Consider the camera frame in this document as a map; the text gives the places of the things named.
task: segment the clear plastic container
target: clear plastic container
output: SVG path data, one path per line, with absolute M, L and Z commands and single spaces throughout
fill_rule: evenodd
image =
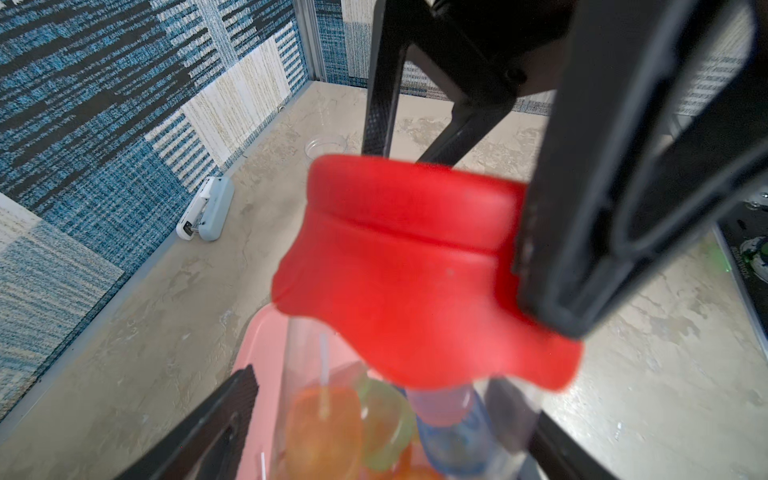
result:
M 331 154 L 343 154 L 346 152 L 346 138 L 338 134 L 318 134 L 310 138 L 304 145 L 304 154 L 308 161 L 314 161 L 318 157 Z
M 509 437 L 519 435 L 517 443 L 527 444 L 532 429 L 521 425 L 535 423 L 540 401 L 536 388 L 532 395 L 515 389 L 522 404 L 494 397 L 492 413 L 500 411 L 499 399 L 502 404 L 505 424 L 498 431 L 507 441 L 502 445 L 485 407 L 487 382 L 432 392 L 407 390 L 406 399 L 404 389 L 378 378 L 327 325 L 291 318 L 270 478 L 514 478 L 525 451 L 516 449 Z M 417 405 L 424 419 L 411 405 Z M 516 415 L 521 406 L 525 415 Z M 504 408 L 512 410 L 511 417 Z M 521 416 L 527 420 L 521 422 Z M 425 419 L 437 419 L 439 425 Z

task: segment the black metal frame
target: black metal frame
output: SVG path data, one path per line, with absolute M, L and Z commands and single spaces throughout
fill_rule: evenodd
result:
M 484 401 L 499 443 L 513 455 L 527 451 L 550 480 L 616 480 L 549 415 L 533 410 L 509 380 L 489 380 Z M 518 480 L 538 478 L 535 469 L 522 468 Z
M 565 35 L 571 6 L 558 0 L 530 3 L 510 9 L 507 0 L 485 2 L 484 8 L 504 23 L 512 12 L 526 15 L 529 28 L 509 31 L 503 23 L 478 15 L 471 2 L 438 0 L 430 8 L 424 0 L 379 0 L 373 15 L 362 153 L 389 156 L 403 65 L 410 60 L 454 102 L 451 123 L 419 161 L 455 165 L 512 110 L 528 80 L 526 62 L 537 62 L 547 71 L 547 59 L 558 57 L 551 48 L 538 57 L 526 55 Z M 542 80 L 545 84 L 551 76 Z M 524 93 L 536 90 L 529 85 Z
M 738 4 L 580 5 L 518 238 L 518 303 L 539 322 L 589 333 L 768 172 L 761 48 L 658 153 L 667 119 Z
M 744 69 L 658 153 L 737 5 L 580 0 L 571 15 L 568 0 L 379 0 L 362 152 L 389 154 L 406 59 L 455 102 L 421 162 L 455 165 L 519 94 L 559 84 L 514 269 L 518 304 L 580 338 L 768 173 L 764 0 Z
M 259 386 L 238 370 L 115 480 L 234 480 Z

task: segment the white straw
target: white straw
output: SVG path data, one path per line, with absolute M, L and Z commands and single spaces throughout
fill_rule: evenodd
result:
M 329 381 L 328 366 L 328 336 L 320 333 L 320 385 L 328 386 Z

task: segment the marble countertop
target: marble countertop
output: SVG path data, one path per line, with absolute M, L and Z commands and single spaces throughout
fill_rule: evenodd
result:
M 415 160 L 450 119 L 402 96 L 392 156 Z M 303 147 L 362 141 L 366 92 L 311 84 L 231 172 L 221 238 L 173 241 L 0 445 L 0 477 L 112 478 L 228 376 L 301 224 Z M 459 168 L 527 180 L 546 117 L 512 112 Z M 586 341 L 572 386 L 545 409 L 620 478 L 766 478 L 768 363 L 705 237 Z

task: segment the plastic lid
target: plastic lid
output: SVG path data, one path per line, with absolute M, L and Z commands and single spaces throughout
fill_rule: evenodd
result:
M 338 134 L 318 134 L 304 145 L 304 154 L 310 160 L 329 154 L 346 152 L 346 139 Z
M 519 182 L 446 167 L 321 157 L 273 301 L 331 325 L 398 385 L 509 375 L 562 389 L 583 346 L 517 306 L 510 265 L 524 197 Z
M 461 422 L 464 415 L 472 410 L 474 394 L 471 383 L 440 390 L 406 390 L 413 412 L 424 423 L 436 427 Z

